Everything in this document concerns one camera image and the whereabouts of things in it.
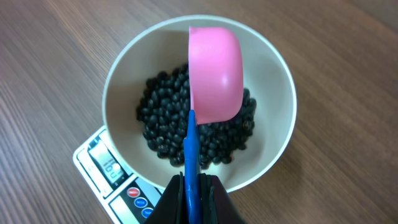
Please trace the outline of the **white bowl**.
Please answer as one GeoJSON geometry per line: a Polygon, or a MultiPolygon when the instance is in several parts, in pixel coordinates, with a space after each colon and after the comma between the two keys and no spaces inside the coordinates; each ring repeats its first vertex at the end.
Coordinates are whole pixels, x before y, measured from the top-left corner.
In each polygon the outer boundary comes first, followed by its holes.
{"type": "Polygon", "coordinates": [[[148,78],[187,60],[190,27],[224,27],[235,33],[243,55],[244,86],[257,102],[247,148],[235,151],[229,164],[212,164],[206,170],[233,192],[260,178],[276,163],[289,143],[297,117],[297,95],[286,62],[252,28],[224,17],[191,15],[160,22],[140,33],[125,46],[108,73],[103,122],[118,155],[146,182],[164,189],[183,171],[148,148],[136,108],[148,78]]]}

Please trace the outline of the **black beans in bowl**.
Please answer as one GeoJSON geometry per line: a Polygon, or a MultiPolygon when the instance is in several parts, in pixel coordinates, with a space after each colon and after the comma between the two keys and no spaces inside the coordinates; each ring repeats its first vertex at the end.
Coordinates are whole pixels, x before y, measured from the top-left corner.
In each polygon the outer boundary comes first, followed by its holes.
{"type": "MultiPolygon", "coordinates": [[[[200,166],[229,164],[233,152],[245,150],[255,127],[257,101],[244,89],[243,103],[231,120],[201,124],[200,166]]],[[[174,167],[184,163],[183,139],[187,135],[190,109],[188,65],[175,68],[172,73],[161,71],[146,81],[146,89],[136,108],[136,118],[144,125],[143,137],[157,157],[168,159],[174,167]]]]}

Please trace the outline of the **pink scoop with blue handle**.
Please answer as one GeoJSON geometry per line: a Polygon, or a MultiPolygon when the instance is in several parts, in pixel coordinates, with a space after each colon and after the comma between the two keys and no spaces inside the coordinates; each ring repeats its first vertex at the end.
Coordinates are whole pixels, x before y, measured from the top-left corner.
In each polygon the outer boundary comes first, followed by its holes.
{"type": "Polygon", "coordinates": [[[201,223],[198,125],[224,122],[243,102],[243,59],[238,38],[227,28],[190,27],[188,36],[190,111],[185,156],[188,221],[201,223]]]}

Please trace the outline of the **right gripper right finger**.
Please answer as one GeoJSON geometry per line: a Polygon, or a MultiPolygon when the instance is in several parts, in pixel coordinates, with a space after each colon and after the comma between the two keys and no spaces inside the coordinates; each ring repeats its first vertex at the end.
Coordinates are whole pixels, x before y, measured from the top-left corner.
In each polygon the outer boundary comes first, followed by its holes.
{"type": "Polygon", "coordinates": [[[199,180],[202,224],[246,224],[217,176],[202,173],[199,180]]]}

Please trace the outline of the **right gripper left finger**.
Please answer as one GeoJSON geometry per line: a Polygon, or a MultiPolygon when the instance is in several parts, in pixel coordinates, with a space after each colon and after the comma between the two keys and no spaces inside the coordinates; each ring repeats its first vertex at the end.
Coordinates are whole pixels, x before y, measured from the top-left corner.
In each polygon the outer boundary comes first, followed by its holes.
{"type": "Polygon", "coordinates": [[[184,223],[184,176],[174,175],[144,224],[184,223]]]}

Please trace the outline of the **white digital kitchen scale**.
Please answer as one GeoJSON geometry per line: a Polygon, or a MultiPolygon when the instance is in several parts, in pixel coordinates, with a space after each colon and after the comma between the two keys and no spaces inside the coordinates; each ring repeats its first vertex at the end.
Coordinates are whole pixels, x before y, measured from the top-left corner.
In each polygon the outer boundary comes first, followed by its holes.
{"type": "Polygon", "coordinates": [[[73,162],[114,223],[144,223],[162,196],[116,153],[105,126],[78,147],[73,162]]]}

